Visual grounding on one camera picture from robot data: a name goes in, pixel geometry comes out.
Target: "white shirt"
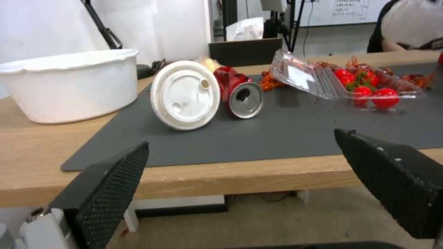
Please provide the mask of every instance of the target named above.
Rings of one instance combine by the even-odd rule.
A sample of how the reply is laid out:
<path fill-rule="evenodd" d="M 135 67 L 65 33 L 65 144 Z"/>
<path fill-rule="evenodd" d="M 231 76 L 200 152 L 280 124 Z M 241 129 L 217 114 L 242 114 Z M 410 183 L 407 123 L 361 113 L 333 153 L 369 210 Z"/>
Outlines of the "white shirt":
<path fill-rule="evenodd" d="M 381 22 L 384 39 L 413 48 L 443 38 L 443 2 L 400 0 Z"/>

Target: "floor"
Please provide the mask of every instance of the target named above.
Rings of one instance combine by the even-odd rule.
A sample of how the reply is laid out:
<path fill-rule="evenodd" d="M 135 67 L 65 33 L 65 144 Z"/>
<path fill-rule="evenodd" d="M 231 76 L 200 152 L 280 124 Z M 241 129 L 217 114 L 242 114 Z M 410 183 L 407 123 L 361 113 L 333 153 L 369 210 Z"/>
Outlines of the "floor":
<path fill-rule="evenodd" d="M 140 219 L 136 233 L 120 236 L 122 223 L 108 244 L 116 248 L 232 248 L 339 241 L 384 241 L 406 249 L 430 249 L 397 225 L 365 188 L 311 190 L 304 203 L 279 194 L 238 195 L 229 211 Z"/>

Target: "wooden table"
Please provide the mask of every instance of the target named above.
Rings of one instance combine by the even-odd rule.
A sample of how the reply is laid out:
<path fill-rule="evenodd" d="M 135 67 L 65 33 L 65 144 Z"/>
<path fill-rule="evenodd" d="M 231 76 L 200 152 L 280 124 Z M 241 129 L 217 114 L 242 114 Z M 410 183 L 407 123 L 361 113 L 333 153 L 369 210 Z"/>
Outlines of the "wooden table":
<path fill-rule="evenodd" d="M 438 52 L 408 51 L 362 54 L 373 66 L 436 62 Z M 310 58 L 345 65 L 349 55 Z M 259 74 L 269 65 L 238 67 Z M 139 90 L 152 78 L 139 81 Z M 74 154 L 115 113 L 70 124 L 42 125 L 29 121 L 10 98 L 0 100 L 0 206 L 37 206 L 51 201 L 78 172 L 62 172 L 60 165 Z M 443 148 L 424 149 L 443 163 Z M 152 167 L 144 170 L 135 198 L 345 187 L 360 182 L 343 156 Z"/>

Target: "can top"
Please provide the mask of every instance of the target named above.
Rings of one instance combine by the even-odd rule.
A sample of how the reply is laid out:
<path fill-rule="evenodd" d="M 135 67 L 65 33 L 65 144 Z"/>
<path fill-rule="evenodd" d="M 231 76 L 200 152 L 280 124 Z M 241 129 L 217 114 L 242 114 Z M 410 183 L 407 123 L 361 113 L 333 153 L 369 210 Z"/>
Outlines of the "can top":
<path fill-rule="evenodd" d="M 229 98 L 231 112 L 239 117 L 248 119 L 257 115 L 264 104 L 264 92 L 261 87 L 253 82 L 237 86 Z"/>
<path fill-rule="evenodd" d="M 156 116 L 179 130 L 191 130 L 208 123 L 217 112 L 220 88 L 214 75 L 192 61 L 164 67 L 151 88 L 151 104 Z"/>

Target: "gray desk mat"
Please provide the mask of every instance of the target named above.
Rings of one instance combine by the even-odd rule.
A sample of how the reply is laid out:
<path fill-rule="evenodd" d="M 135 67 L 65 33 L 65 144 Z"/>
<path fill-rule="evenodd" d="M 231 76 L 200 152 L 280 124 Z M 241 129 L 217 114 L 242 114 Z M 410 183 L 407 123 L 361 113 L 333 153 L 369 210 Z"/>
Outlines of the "gray desk mat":
<path fill-rule="evenodd" d="M 392 69 L 398 75 L 436 71 L 433 89 L 425 98 L 406 100 L 408 105 L 395 112 L 362 111 L 293 88 L 276 89 L 266 93 L 257 117 L 236 120 L 220 106 L 209 124 L 193 131 L 176 131 L 157 119 L 148 87 L 61 170 L 80 171 L 143 140 L 150 143 L 147 167 L 338 155 L 334 128 L 357 129 L 415 148 L 443 147 L 443 67 L 432 63 Z"/>

